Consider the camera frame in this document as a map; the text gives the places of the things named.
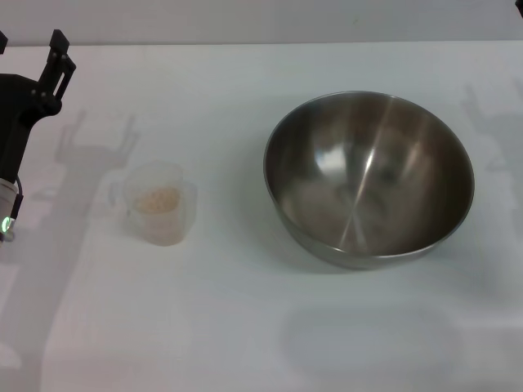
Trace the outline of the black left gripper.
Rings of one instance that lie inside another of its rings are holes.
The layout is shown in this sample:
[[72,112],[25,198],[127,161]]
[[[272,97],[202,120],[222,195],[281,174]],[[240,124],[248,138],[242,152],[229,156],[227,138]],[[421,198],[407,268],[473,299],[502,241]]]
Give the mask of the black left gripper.
[[[0,55],[7,37],[0,32]],[[38,81],[17,75],[1,75],[1,178],[15,180],[33,126],[61,111],[61,100],[76,70],[68,54],[69,40],[54,29],[47,63]]]

